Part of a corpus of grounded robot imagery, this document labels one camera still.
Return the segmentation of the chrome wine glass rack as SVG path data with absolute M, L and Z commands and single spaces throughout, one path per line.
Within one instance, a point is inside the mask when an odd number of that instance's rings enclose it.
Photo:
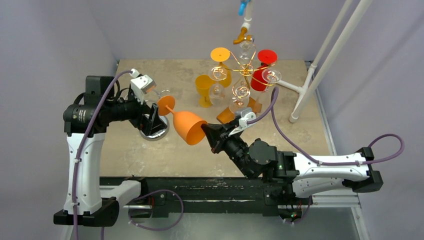
M 139 131 L 141 137 L 147 141 L 158 141 L 166 136 L 170 129 L 170 121 L 166 116 L 159 115 L 159 108 L 154 106 L 157 101 L 162 97 L 165 92 L 169 90 L 162 90 L 158 92 L 153 90 L 157 95 L 157 99 L 146 99 L 145 105 L 149 110 L 144 110 L 141 119 L 141 130 Z

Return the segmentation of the orange plastic goblet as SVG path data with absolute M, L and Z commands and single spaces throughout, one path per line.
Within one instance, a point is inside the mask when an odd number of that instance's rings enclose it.
M 173 116 L 173 127 L 177 134 L 190 146 L 201 142 L 206 134 L 201 126 L 207 122 L 190 111 L 175 111 L 176 100 L 171 95 L 162 96 L 158 101 L 158 114 L 166 116 L 169 113 Z

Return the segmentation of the clear wine glass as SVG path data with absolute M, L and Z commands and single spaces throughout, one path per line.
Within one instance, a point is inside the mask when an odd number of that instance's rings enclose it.
M 223 66 L 216 65 L 211 68 L 208 75 L 213 81 L 208 92 L 209 100 L 213 106 L 220 106 L 223 104 L 226 96 L 225 87 L 221 82 L 227 79 L 227 70 Z

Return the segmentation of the clear short glass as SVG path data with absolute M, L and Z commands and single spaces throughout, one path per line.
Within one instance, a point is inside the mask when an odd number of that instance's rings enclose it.
M 232 113 L 235 113 L 242 108 L 246 108 L 248 106 L 251 95 L 250 87 L 248 84 L 244 80 L 239 80 L 232 86 L 231 91 L 232 96 L 228 106 L 229 110 Z
M 256 46 L 252 41 L 242 41 L 238 45 L 238 60 L 241 64 L 248 64 L 256 54 Z

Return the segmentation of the yellow plastic goblet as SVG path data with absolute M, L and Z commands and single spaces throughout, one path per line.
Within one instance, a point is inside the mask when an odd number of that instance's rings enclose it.
M 216 47 L 210 52 L 210 58 L 216 65 L 209 71 L 209 77 L 227 88 L 232 83 L 232 76 L 224 62 L 230 58 L 230 51 L 225 47 Z
M 200 75 L 195 79 L 195 87 L 200 95 L 198 103 L 203 108 L 209 108 L 212 103 L 209 98 L 210 87 L 214 84 L 214 81 L 208 75 Z

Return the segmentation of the gold rack with wooden base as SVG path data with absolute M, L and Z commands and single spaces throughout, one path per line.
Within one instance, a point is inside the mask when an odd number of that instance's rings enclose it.
M 225 47 L 217 47 L 210 52 L 216 65 L 209 71 L 214 85 L 209 90 L 211 101 L 224 99 L 222 93 L 230 87 L 228 107 L 217 116 L 222 123 L 229 122 L 235 112 L 251 108 L 259 114 L 265 108 L 263 98 L 268 90 L 282 79 L 281 72 L 274 68 L 277 54 L 269 49 L 257 50 L 251 41 L 238 44 L 238 54 Z

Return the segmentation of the clear tall flute glass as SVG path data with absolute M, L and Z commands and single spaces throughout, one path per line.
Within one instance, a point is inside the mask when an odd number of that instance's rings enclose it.
M 259 83 L 261 84 L 259 97 L 264 98 L 269 88 L 277 84 L 281 79 L 282 74 L 279 70 L 271 67 L 264 69 L 259 79 Z

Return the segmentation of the red plastic wine glass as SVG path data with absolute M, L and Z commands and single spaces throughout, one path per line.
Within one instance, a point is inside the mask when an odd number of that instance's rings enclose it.
M 250 85 L 253 90 L 262 92 L 269 85 L 269 82 L 263 77 L 263 72 L 277 61 L 278 55 L 273 50 L 263 49 L 258 52 L 257 58 L 260 66 L 253 72 Z

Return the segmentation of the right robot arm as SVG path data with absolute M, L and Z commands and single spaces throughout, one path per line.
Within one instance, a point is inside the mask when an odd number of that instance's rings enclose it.
M 369 147 L 351 155 L 319 156 L 319 162 L 315 163 L 303 153 L 278 150 L 259 138 L 247 144 L 240 133 L 230 133 L 229 124 L 203 123 L 201 129 L 211 151 L 225 152 L 247 179 L 261 178 L 265 183 L 282 184 L 280 196 L 288 204 L 336 189 L 377 192 L 384 184 L 379 171 L 370 164 L 361 164 L 374 158 Z

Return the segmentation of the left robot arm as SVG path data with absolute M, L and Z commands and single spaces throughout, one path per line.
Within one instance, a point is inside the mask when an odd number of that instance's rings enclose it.
M 146 137 L 169 127 L 159 116 L 157 104 L 148 104 L 144 99 L 156 87 L 151 77 L 133 73 L 127 99 L 115 93 L 119 86 L 117 77 L 89 75 L 85 91 L 63 113 L 69 180 L 64 206 L 53 216 L 55 225 L 111 227 L 124 205 L 131 201 L 142 205 L 149 199 L 148 189 L 135 178 L 101 194 L 101 152 L 111 123 L 128 121 Z

